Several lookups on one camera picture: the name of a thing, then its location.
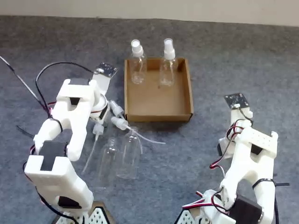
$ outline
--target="cardboard box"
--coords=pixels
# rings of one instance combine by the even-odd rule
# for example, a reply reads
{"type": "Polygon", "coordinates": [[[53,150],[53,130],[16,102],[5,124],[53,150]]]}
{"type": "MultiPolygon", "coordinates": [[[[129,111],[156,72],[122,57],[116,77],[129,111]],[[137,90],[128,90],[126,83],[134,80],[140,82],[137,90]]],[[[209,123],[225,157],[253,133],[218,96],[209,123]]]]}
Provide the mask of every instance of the cardboard box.
{"type": "Polygon", "coordinates": [[[148,58],[144,83],[131,81],[125,60],[125,116],[128,121],[189,121],[193,98],[188,61],[178,58],[178,72],[173,86],[160,86],[160,58],[148,58]]]}

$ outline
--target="perforated base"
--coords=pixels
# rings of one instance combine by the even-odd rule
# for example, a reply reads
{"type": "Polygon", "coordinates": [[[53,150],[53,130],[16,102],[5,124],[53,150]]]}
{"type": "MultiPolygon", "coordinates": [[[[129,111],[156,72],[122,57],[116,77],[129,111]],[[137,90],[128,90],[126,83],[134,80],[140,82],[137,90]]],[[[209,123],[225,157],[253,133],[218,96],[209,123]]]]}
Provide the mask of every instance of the perforated base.
{"type": "MultiPolygon", "coordinates": [[[[79,224],[83,222],[83,216],[75,217],[75,218],[79,224]]],[[[60,217],[56,222],[56,224],[75,224],[75,223],[67,218],[60,217]]],[[[95,208],[93,213],[90,215],[88,222],[85,221],[85,224],[109,224],[109,221],[106,220],[102,208],[95,208]]]]}
{"type": "Polygon", "coordinates": [[[179,217],[176,224],[195,224],[195,221],[190,213],[189,210],[184,210],[181,213],[181,216],[179,217]]]}

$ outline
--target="gray carpet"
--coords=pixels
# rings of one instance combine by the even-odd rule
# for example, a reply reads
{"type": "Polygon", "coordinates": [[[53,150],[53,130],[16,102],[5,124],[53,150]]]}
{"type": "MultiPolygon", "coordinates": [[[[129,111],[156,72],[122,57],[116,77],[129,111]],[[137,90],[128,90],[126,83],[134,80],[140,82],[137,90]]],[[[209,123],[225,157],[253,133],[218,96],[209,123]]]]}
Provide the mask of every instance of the gray carpet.
{"type": "MultiPolygon", "coordinates": [[[[0,17],[0,55],[34,88],[39,70],[54,61],[73,61],[93,69],[100,62],[119,68],[108,98],[123,105],[123,61],[130,40],[138,38],[149,56],[161,56],[163,39],[174,39],[177,56],[189,59],[195,114],[187,124],[136,124],[145,136],[166,146],[143,142],[138,178],[117,179],[111,192],[94,190],[118,223],[171,224],[181,206],[198,198],[195,190],[217,189],[217,140],[229,125],[223,95],[243,92],[255,124],[279,134],[275,160],[281,223],[298,223],[299,28],[170,20],[71,19],[0,17]]],[[[22,173],[32,140],[15,128],[36,134],[46,114],[22,84],[0,63],[0,223],[50,223],[54,214],[40,203],[22,173]]],[[[64,79],[88,77],[84,70],[59,65],[41,78],[48,101],[55,99],[64,79]]],[[[92,125],[80,161],[82,169],[93,143],[92,125]]],[[[66,133],[61,139],[67,139],[66,133]]],[[[124,133],[111,131],[121,138],[124,133]]],[[[100,139],[98,149],[107,140],[100,139]]],[[[246,183],[240,191],[253,196],[246,183]]]]}

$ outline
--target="white wall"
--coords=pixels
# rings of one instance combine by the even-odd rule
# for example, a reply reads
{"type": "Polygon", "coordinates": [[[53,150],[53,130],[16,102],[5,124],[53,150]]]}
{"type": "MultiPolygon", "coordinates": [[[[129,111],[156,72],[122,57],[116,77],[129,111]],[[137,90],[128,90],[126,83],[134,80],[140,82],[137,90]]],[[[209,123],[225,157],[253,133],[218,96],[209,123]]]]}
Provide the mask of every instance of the white wall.
{"type": "Polygon", "coordinates": [[[299,26],[299,0],[0,0],[1,15],[162,18],[299,26]]]}

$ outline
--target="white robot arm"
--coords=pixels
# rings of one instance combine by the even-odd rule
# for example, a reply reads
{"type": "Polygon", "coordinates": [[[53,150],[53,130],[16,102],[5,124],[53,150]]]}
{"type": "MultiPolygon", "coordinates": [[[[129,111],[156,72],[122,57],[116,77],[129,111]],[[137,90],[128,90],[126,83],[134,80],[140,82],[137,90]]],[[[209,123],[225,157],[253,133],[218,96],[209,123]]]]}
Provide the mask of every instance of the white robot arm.
{"type": "Polygon", "coordinates": [[[110,106],[105,93],[116,71],[102,63],[92,80],[64,81],[51,117],[34,137],[36,154],[29,156],[24,170],[47,203],[85,220],[93,204],[93,194],[76,174],[71,161],[80,158],[88,120],[91,118],[103,125],[109,117],[110,106]],[[70,142],[54,142],[65,129],[72,131],[70,142]]]}
{"type": "Polygon", "coordinates": [[[233,157],[231,166],[224,173],[220,191],[208,190],[201,195],[203,201],[183,206],[183,209],[199,209],[196,215],[193,210],[184,213],[200,224],[271,224],[275,201],[272,178],[278,134],[271,132],[271,135],[266,135],[252,128],[252,112],[243,94],[227,95],[225,99],[232,109],[231,127],[219,140],[218,150],[222,157],[210,168],[216,167],[222,158],[233,157]],[[257,202],[236,193],[242,179],[251,183],[257,202]]]}
{"type": "Polygon", "coordinates": [[[275,185],[272,178],[274,159],[277,154],[278,134],[271,132],[271,136],[269,136],[251,127],[252,120],[244,115],[243,110],[246,109],[246,112],[251,115],[252,113],[242,94],[233,94],[225,98],[230,99],[228,104],[232,108],[231,121],[236,123],[240,131],[235,136],[234,144],[231,146],[233,159],[230,169],[220,184],[224,208],[229,210],[230,216],[237,219],[239,223],[245,223],[244,220],[251,218],[251,222],[248,223],[271,224],[275,198],[275,185]],[[238,183],[242,179],[251,183],[257,204],[236,194],[238,183]],[[236,211],[241,205],[244,206],[244,209],[247,208],[247,211],[253,211],[252,214],[250,212],[247,212],[247,215],[237,214],[236,211]]]}

